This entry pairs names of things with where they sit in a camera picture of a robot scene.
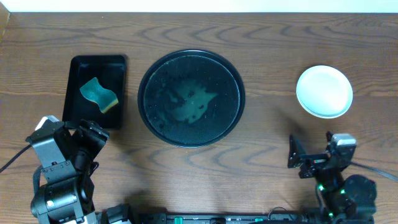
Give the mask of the green yellow sponge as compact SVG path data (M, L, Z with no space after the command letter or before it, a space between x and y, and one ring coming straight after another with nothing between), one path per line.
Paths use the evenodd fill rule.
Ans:
M85 83L80 88L80 93L88 101L97 104L103 114L119 103L115 92L102 87L96 77Z

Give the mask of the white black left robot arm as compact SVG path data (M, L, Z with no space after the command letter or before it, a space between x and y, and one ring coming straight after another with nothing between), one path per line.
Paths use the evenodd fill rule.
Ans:
M26 141L41 166L34 173L30 209L39 223L84 223L93 213L91 175L109 133L93 121L78 124L44 116Z

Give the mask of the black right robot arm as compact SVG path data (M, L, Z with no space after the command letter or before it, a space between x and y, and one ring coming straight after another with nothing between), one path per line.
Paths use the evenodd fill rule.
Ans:
M350 166L357 146L348 134L326 133L326 151L308 154L300 141L289 136L287 167L298 167L301 179L314 178L320 203L320 220L328 223L373 223L376 212L376 183L363 176L342 172Z

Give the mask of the black rectangular tray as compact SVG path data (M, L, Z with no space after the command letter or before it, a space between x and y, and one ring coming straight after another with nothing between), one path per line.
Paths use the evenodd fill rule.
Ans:
M123 55L77 55L70 64L63 121L94 121L104 129L123 122L127 60Z

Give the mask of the black round tray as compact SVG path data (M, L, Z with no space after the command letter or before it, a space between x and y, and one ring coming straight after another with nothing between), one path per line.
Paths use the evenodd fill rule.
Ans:
M203 147L227 136L245 105L244 82L234 65L214 52L186 49L149 67L137 107L148 130L180 147Z

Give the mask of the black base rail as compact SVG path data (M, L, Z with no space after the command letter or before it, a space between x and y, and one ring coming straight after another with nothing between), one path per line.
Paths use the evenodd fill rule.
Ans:
M205 213L137 213L128 204L120 204L96 214L93 223L112 224L261 224L261 223L364 223L374 224L372 216L364 219L332 218L321 216L318 211L297 213L282 207L273 208L267 214L205 214Z

